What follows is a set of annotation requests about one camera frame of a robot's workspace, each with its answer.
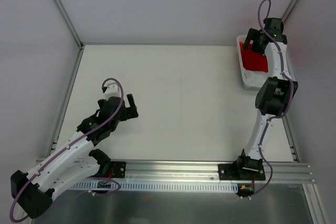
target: wall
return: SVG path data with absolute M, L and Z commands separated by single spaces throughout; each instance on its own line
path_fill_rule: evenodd
M 77 51 L 52 0 L 0 0 L 0 223 L 11 174 L 45 154 Z
M 290 0 L 272 0 L 281 17 Z M 261 0 L 62 0 L 83 42 L 235 45 Z
M 285 27 L 299 81 L 290 121 L 301 161 L 312 164 L 331 223 L 336 223 L 335 17 L 335 0 L 300 0 Z

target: red fabric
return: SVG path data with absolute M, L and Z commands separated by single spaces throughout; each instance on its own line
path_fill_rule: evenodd
M 239 44 L 240 44 L 240 52 L 242 56 L 241 60 L 243 62 L 243 67 L 246 70 L 268 72 L 266 56 L 252 52 L 251 50 L 252 44 L 248 46 L 248 49 L 246 51 L 243 50 L 244 43 L 240 42 Z

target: black mounting plate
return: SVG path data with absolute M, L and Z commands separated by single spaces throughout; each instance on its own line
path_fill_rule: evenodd
M 112 179 L 113 178 L 125 178 L 126 162 L 111 161 L 110 167 L 113 170 Z
M 255 180 L 255 181 L 264 181 L 266 180 L 265 176 L 265 171 L 264 167 L 260 170 L 260 172 L 255 173 L 255 174 L 250 174 L 250 173 L 244 173 L 239 174 L 239 173 L 232 173 L 230 172 L 229 174 L 227 173 L 227 170 L 229 168 L 232 168 L 232 164 L 219 164 L 218 165 L 218 176 L 219 180 Z

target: table surface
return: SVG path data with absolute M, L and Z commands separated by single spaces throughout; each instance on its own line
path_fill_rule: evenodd
M 250 138 L 257 92 L 243 89 L 236 47 L 100 45 L 85 46 L 58 147 L 98 109 L 108 77 L 139 111 L 97 145 L 110 158 L 233 161 Z M 269 161 L 292 162 L 283 126 L 273 127 Z

